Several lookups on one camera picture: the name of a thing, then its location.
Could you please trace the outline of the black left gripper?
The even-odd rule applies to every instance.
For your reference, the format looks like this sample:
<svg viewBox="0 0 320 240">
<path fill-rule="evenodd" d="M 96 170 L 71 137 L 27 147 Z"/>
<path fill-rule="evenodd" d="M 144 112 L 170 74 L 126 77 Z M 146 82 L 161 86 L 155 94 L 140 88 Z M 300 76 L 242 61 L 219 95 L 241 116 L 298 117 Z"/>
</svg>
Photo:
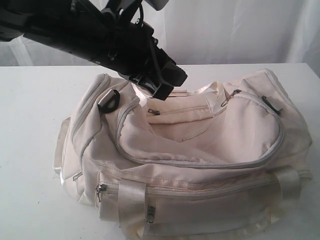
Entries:
<svg viewBox="0 0 320 240">
<path fill-rule="evenodd" d="M 180 87 L 188 75 L 166 52 L 158 47 L 154 29 L 143 21 L 118 26 L 103 16 L 107 27 L 107 63 L 124 79 L 146 90 L 153 98 L 166 100 L 174 87 Z"/>
</svg>

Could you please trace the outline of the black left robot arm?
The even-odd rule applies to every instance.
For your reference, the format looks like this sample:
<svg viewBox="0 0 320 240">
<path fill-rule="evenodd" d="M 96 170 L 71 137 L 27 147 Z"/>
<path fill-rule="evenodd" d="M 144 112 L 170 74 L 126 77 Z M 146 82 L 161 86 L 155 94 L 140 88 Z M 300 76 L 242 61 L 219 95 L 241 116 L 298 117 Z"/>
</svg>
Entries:
<svg viewBox="0 0 320 240">
<path fill-rule="evenodd" d="M 24 37 L 116 71 L 165 100 L 187 74 L 177 66 L 145 22 L 140 0 L 3 0 L 0 40 Z"/>
</svg>

